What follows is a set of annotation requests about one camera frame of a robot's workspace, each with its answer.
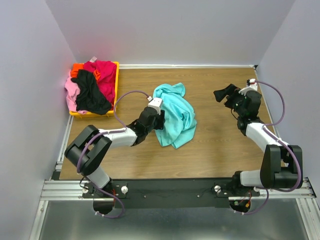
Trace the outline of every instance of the turquoise towel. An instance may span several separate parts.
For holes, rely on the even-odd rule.
[[[175,149],[189,142],[195,135],[197,121],[194,108],[183,96],[185,86],[180,82],[176,85],[162,84],[158,86],[153,97],[161,98],[161,109],[165,111],[164,129],[156,130],[155,134],[161,146],[172,145]]]

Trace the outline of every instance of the bolt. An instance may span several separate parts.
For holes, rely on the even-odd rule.
[[[221,192],[221,187],[219,185],[214,186],[214,191],[216,193],[220,193]]]
[[[87,194],[89,192],[89,190],[88,189],[86,189],[86,188],[82,188],[82,193],[83,194]]]
[[[123,194],[126,194],[128,191],[129,191],[129,189],[128,189],[127,186],[122,186],[122,187],[121,187],[121,192],[122,192]]]

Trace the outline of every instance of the laundry basket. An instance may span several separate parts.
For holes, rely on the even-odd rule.
[[[113,63],[116,64],[115,84],[114,84],[114,93],[115,93],[115,95],[114,95],[114,102],[113,102],[113,106],[114,106],[116,104],[116,101],[117,101],[119,62],[113,61]],[[109,117],[109,116],[113,116],[115,114],[113,107],[112,107],[111,110],[109,110],[104,115],[95,114],[95,113],[92,113],[90,111],[88,111],[85,114],[80,114],[77,111],[69,111],[69,113],[70,113],[71,116],[74,116],[76,118]]]

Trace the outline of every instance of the wooden board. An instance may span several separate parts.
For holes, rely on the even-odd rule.
[[[263,153],[237,128],[237,121],[224,104],[213,95],[230,83],[243,88],[247,79],[255,78],[252,68],[193,68],[193,69],[122,69],[119,72],[118,96],[131,90],[150,95],[161,84],[183,83],[185,99],[193,106],[197,126],[192,141],[178,149],[161,147],[154,133],[134,147],[111,149],[101,166],[113,179],[204,178],[231,177],[238,170],[261,167]],[[117,113],[126,124],[139,117],[147,105],[144,95],[132,93],[118,105]],[[262,100],[260,118],[270,118]],[[114,117],[75,118],[68,143],[87,126],[101,129],[121,128]],[[77,180],[76,168],[64,159],[60,179]]]

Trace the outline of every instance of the lavender wall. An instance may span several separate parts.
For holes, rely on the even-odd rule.
[[[75,61],[43,0],[0,8],[0,239],[26,240],[67,123],[64,81]]]
[[[286,113],[277,130],[286,142],[302,147],[304,176],[309,177],[318,195],[319,12],[320,1],[297,0],[257,68],[259,80],[275,85],[284,96]],[[272,118],[278,120],[281,100],[274,91],[263,89]]]
[[[79,62],[258,64],[294,0],[46,0]]]

